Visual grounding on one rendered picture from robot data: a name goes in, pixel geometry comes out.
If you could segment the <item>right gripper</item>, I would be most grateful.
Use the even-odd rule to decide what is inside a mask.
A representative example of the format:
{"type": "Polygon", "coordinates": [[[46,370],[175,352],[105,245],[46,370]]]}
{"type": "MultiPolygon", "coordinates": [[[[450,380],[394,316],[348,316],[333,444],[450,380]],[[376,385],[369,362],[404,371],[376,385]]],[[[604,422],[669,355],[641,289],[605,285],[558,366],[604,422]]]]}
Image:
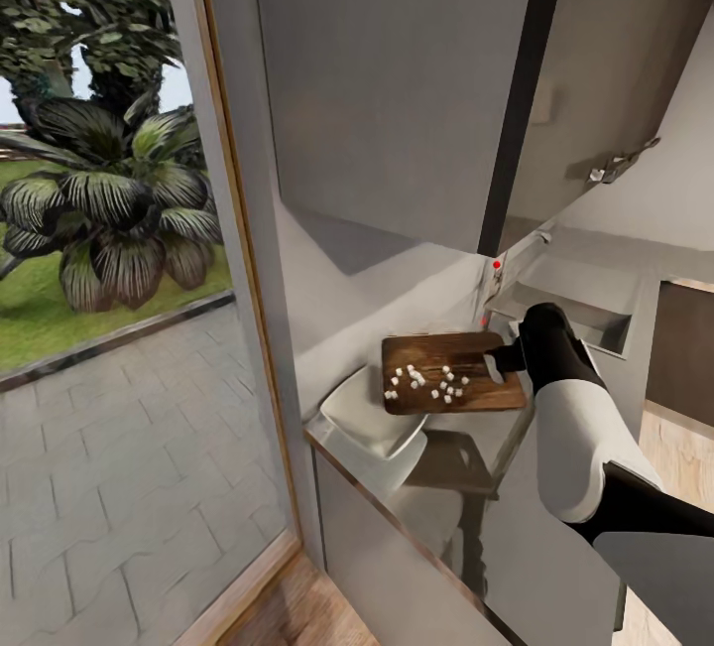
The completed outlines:
{"type": "Polygon", "coordinates": [[[519,343],[515,341],[511,345],[498,345],[493,349],[498,371],[518,371],[525,369],[525,361],[520,351],[519,343]]]}

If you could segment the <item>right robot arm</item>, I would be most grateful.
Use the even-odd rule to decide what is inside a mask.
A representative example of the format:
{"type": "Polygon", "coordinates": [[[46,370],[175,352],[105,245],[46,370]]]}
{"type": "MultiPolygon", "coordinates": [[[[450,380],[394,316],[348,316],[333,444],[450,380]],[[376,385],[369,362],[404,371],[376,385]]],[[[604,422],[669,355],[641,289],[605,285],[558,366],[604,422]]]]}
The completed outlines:
{"type": "Polygon", "coordinates": [[[542,504],[682,646],[714,646],[714,514],[668,495],[557,303],[530,307],[509,335],[493,352],[498,371],[533,382],[542,504]]]}

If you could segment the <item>cutting board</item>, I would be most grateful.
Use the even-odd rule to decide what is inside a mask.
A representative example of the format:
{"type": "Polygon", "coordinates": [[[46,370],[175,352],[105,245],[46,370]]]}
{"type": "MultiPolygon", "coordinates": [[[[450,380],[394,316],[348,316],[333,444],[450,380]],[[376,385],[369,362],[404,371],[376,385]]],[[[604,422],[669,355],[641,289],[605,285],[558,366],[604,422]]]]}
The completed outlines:
{"type": "Polygon", "coordinates": [[[505,345],[500,333],[418,335],[382,342],[379,338],[379,344],[384,391],[395,394],[384,397],[388,415],[512,412],[526,407],[528,399],[517,371],[500,371],[504,383],[494,382],[489,373],[484,354],[494,356],[493,349],[505,345]],[[410,369],[420,384],[414,386],[410,369]],[[467,385],[461,382],[464,377],[469,379],[467,385]],[[456,389],[462,389],[460,397],[456,389]]]}

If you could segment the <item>bowl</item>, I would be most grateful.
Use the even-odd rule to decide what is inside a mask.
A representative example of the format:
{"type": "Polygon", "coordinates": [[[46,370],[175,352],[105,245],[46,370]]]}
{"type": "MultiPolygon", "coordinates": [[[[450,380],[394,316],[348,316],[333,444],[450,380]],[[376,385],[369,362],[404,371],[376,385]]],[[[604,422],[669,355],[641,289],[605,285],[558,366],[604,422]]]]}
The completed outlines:
{"type": "Polygon", "coordinates": [[[388,415],[385,396],[381,366],[368,365],[330,393],[319,410],[352,443],[389,462],[413,440],[427,416],[388,415]]]}

